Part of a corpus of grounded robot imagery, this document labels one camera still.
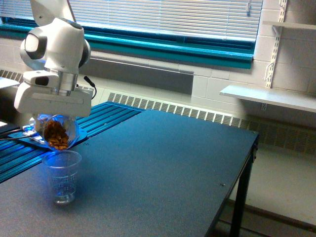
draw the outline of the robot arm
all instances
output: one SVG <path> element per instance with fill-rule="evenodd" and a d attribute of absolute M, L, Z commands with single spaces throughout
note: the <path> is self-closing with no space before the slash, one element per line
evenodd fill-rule
<path fill-rule="evenodd" d="M 88 116 L 91 92 L 76 88 L 79 67 L 90 57 L 82 26 L 67 0 L 31 0 L 31 6 L 39 27 L 28 33 L 20 52 L 35 71 L 23 74 L 14 107 L 21 113 Z"/>

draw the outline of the plastic cup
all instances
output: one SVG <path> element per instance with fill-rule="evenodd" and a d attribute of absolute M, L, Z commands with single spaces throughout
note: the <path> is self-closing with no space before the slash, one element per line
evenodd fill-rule
<path fill-rule="evenodd" d="M 45 165 L 51 198 L 58 205 L 75 199 L 78 168 L 81 155 L 73 151 L 52 152 L 45 156 Z"/>
<path fill-rule="evenodd" d="M 50 121 L 59 122 L 65 129 L 68 136 L 68 147 L 65 150 L 71 148 L 79 138 L 79 126 L 76 119 L 63 115 L 39 115 L 35 120 L 35 129 L 41 135 L 47 147 L 53 151 L 59 151 L 59 149 L 56 149 L 54 146 L 50 146 L 47 137 L 45 137 L 46 132 L 49 131 L 48 124 Z"/>

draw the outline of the shelf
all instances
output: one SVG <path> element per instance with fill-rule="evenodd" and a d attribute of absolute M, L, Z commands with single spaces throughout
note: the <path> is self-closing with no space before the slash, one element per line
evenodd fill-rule
<path fill-rule="evenodd" d="M 316 30 L 316 25 L 307 25 L 307 24 L 299 24 L 299 23 L 263 21 L 263 24 L 277 26 L 277 27 L 285 27 L 285 28 L 290 28 L 290 29 Z"/>
<path fill-rule="evenodd" d="M 316 96 L 300 92 L 267 89 L 254 85 L 231 84 L 224 88 L 220 94 L 243 100 L 316 112 Z"/>
<path fill-rule="evenodd" d="M 15 80 L 0 77 L 0 89 L 18 85 L 18 84 L 19 83 Z"/>

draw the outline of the window blinds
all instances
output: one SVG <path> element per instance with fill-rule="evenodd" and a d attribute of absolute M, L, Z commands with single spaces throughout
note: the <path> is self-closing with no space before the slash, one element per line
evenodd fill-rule
<path fill-rule="evenodd" d="M 255 41 L 263 0 L 70 0 L 83 26 Z M 29 0 L 0 0 L 0 15 L 32 19 Z"/>

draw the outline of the black cord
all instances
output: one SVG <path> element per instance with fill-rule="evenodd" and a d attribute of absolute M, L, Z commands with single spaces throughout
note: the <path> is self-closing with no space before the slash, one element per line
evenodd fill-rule
<path fill-rule="evenodd" d="M 97 88 L 95 87 L 95 84 L 90 80 L 89 77 L 84 76 L 83 79 L 84 79 L 87 83 L 89 83 L 89 85 L 91 85 L 91 86 L 94 88 L 95 93 L 94 93 L 94 96 L 92 97 L 92 99 L 93 99 L 93 98 L 97 95 Z"/>
<path fill-rule="evenodd" d="M 33 135 L 23 136 L 23 137 L 13 137 L 13 138 L 0 138 L 0 141 L 11 141 L 11 140 L 18 140 L 18 139 L 28 138 L 28 137 L 33 137 Z"/>
<path fill-rule="evenodd" d="M 11 133 L 21 132 L 21 131 L 23 131 L 23 129 L 21 129 L 21 128 L 15 129 L 15 130 L 11 130 L 11 131 L 8 131 L 8 132 L 1 133 L 1 134 L 0 134 L 0 137 L 4 137 L 4 136 L 9 135 L 9 134 L 11 134 Z"/>
<path fill-rule="evenodd" d="M 94 96 L 92 97 L 92 99 L 94 99 L 94 97 L 97 95 L 97 88 L 96 87 L 94 87 L 94 91 L 95 91 L 95 93 L 94 93 Z"/>

